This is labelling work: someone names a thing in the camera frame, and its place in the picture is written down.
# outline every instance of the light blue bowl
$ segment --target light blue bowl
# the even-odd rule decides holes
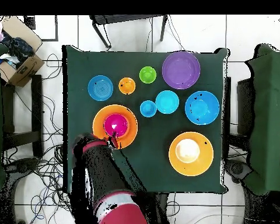
[[[177,94],[170,90],[162,91],[156,97],[156,107],[164,114],[173,113],[178,108],[179,103]]]
[[[185,103],[185,114],[194,124],[206,125],[213,122],[220,112],[216,96],[208,91],[193,93]]]
[[[107,100],[113,93],[112,81],[106,76],[95,76],[88,83],[88,94],[97,101]]]
[[[151,100],[145,100],[140,105],[140,112],[144,117],[152,117],[156,114],[156,104]]]

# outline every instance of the blue plate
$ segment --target blue plate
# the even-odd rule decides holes
[[[88,83],[88,94],[97,101],[107,100],[113,93],[112,81],[106,76],[95,76]]]
[[[220,112],[220,104],[216,96],[208,91],[193,93],[185,103],[185,114],[197,125],[213,122]]]
[[[156,107],[161,113],[173,113],[178,108],[179,103],[177,94],[170,90],[162,91],[156,97]]]
[[[151,100],[145,100],[140,105],[140,112],[144,117],[152,117],[156,114],[156,104]]]

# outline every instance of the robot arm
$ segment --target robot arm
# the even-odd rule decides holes
[[[109,141],[116,147],[114,137]],[[71,205],[76,224],[147,224],[112,157],[110,144],[85,134],[77,137],[73,149]],[[90,195],[86,194],[85,169],[91,179]]]

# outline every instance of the chair leg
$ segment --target chair leg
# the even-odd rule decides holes
[[[168,16],[167,16],[167,15],[164,15],[164,16],[163,16],[163,23],[162,23],[162,30],[161,30],[161,39],[160,39],[160,41],[163,41],[163,38],[164,38],[164,31],[165,31],[165,25],[166,25],[167,20],[168,20]]]
[[[92,22],[92,26],[95,29],[96,33],[99,35],[100,39],[102,40],[102,42],[104,43],[106,48],[109,48],[109,45],[107,44],[107,42],[105,41],[104,37],[102,36],[100,30],[97,28],[96,23]]]

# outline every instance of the orange bowl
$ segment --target orange bowl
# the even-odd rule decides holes
[[[183,162],[177,156],[178,144],[185,139],[191,139],[199,147],[198,157],[191,163]],[[197,132],[184,132],[178,135],[170,145],[169,161],[172,167],[180,174],[185,176],[197,176],[209,169],[212,164],[214,150],[211,142],[202,134]]]
[[[118,84],[119,90],[125,95],[135,91],[136,83],[132,78],[122,78]]]
[[[138,132],[136,116],[127,107],[121,105],[109,105],[103,107],[93,119],[93,134],[101,139],[109,137],[104,129],[104,123],[106,118],[112,114],[122,115],[128,123],[128,128],[125,134],[123,136],[116,137],[118,147],[123,149],[133,142]]]

